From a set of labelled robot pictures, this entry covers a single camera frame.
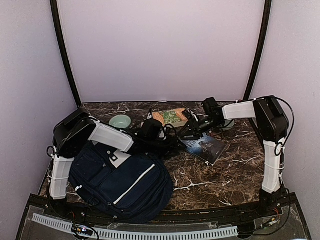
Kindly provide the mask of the orange green Treehouse paperback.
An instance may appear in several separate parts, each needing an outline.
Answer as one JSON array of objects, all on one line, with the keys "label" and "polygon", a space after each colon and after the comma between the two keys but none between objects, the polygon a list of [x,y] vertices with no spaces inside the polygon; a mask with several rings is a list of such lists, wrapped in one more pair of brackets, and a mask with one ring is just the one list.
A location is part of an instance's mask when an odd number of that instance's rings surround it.
[{"label": "orange green Treehouse paperback", "polygon": [[176,108],[164,111],[153,111],[152,118],[158,120],[163,126],[171,124],[175,128],[183,127],[188,119],[183,115],[185,108]]}]

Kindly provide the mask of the dark blue hardcover book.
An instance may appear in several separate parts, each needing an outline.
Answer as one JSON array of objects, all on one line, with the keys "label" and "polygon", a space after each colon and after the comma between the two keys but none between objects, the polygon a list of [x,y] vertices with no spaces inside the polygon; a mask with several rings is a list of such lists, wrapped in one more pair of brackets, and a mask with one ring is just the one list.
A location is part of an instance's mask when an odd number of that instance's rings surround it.
[{"label": "dark blue hardcover book", "polygon": [[186,151],[205,162],[207,166],[213,166],[219,159],[227,144],[205,133],[197,140],[181,140]]}]

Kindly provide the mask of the navy blue student backpack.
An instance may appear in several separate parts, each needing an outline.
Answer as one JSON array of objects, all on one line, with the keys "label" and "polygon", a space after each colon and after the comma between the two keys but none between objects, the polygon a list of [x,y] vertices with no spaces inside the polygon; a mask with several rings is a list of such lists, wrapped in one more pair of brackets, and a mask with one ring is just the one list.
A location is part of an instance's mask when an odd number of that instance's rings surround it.
[{"label": "navy blue student backpack", "polygon": [[174,184],[156,155],[125,154],[115,167],[115,150],[90,144],[73,161],[69,182],[87,204],[124,223],[145,224],[170,202]]}]

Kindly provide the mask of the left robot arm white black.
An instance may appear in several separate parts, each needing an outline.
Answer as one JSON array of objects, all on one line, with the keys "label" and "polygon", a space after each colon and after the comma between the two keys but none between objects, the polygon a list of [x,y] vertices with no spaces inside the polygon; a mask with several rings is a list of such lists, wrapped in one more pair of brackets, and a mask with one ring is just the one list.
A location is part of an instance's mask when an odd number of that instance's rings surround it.
[{"label": "left robot arm white black", "polygon": [[166,156],[178,146],[179,139],[171,124],[163,125],[153,118],[146,119],[140,126],[117,127],[79,108],[54,127],[52,143],[53,164],[48,192],[54,200],[50,208],[58,217],[67,218],[71,208],[63,199],[67,197],[71,167],[86,147],[93,144],[110,147],[115,153],[109,157],[118,167],[124,162],[125,154],[147,152]]}]

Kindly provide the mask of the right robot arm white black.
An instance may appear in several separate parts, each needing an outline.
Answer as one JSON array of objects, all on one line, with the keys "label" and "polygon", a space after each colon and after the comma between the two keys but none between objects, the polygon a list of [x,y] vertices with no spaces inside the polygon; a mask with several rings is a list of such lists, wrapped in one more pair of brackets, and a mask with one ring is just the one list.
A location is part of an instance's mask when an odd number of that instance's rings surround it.
[{"label": "right robot arm white black", "polygon": [[201,103],[206,117],[200,119],[192,110],[182,112],[187,123],[178,134],[182,140],[198,140],[205,132],[223,126],[226,121],[255,119],[264,148],[264,177],[259,202],[255,205],[255,213],[260,217],[273,211],[277,200],[285,193],[284,149],[294,125],[289,122],[280,102],[280,98],[270,95],[220,106],[210,97]]}]

